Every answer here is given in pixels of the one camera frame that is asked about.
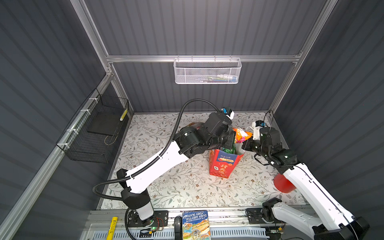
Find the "orange Fox's candy bag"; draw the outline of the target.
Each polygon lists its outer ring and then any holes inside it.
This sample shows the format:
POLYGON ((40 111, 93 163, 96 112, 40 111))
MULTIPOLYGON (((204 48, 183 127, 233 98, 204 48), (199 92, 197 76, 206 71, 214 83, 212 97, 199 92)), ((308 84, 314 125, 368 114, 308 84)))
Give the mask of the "orange Fox's candy bag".
POLYGON ((235 131, 235 143, 236 144, 243 143, 253 136, 253 133, 246 132, 241 128, 233 128, 233 130, 235 131))

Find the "red paper gift bag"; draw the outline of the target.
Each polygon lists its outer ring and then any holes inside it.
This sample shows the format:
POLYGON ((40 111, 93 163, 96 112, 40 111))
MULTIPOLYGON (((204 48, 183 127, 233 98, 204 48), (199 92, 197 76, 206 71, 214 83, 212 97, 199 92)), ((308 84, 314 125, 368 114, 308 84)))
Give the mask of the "red paper gift bag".
POLYGON ((209 154, 209 174, 212 176, 228 179, 245 155, 242 144, 236 144, 237 154, 227 154, 221 149, 210 150, 209 154))

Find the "green spring tea candy bag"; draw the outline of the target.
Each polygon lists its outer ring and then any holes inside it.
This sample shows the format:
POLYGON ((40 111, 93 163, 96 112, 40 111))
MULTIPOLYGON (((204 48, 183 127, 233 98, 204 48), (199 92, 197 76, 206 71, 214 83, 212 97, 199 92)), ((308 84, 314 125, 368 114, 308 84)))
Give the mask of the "green spring tea candy bag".
POLYGON ((227 148, 221 148, 221 151, 227 153, 227 154, 233 154, 233 155, 236 155, 237 154, 237 150, 236 150, 236 146, 233 145, 231 149, 227 149, 227 148))

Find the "orange fruits candy bag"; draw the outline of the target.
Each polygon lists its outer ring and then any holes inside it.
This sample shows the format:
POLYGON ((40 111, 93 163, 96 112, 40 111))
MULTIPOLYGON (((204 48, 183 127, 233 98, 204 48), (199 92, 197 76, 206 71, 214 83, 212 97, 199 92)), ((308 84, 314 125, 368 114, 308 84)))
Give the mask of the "orange fruits candy bag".
POLYGON ((188 127, 193 127, 193 128, 196 128, 196 129, 199 129, 204 123, 202 122, 194 122, 194 123, 190 123, 188 125, 188 127))

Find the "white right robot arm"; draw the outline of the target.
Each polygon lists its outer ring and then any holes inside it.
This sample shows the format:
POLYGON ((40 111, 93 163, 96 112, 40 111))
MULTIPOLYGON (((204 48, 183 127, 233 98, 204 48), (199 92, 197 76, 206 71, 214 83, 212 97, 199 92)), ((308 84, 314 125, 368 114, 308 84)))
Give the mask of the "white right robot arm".
POLYGON ((355 217, 344 208, 312 175, 297 155, 285 149, 280 133, 266 124, 253 127, 251 138, 243 142, 243 150, 264 157, 307 200, 317 216, 300 212, 277 198, 263 203, 262 219, 266 223, 285 222, 313 240, 362 240, 370 225, 363 217, 355 217))

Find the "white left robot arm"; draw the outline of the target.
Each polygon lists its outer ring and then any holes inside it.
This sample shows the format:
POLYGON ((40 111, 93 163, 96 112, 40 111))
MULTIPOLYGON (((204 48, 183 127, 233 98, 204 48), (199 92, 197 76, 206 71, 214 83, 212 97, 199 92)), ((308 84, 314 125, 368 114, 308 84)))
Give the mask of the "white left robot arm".
POLYGON ((232 120, 235 113, 223 108, 211 113, 204 123, 192 123, 181 128, 168 148, 131 170, 120 169, 117 177, 122 179, 122 201, 135 211, 142 222, 154 218, 154 208, 147 187, 176 165, 208 150, 232 147, 235 131, 232 120))

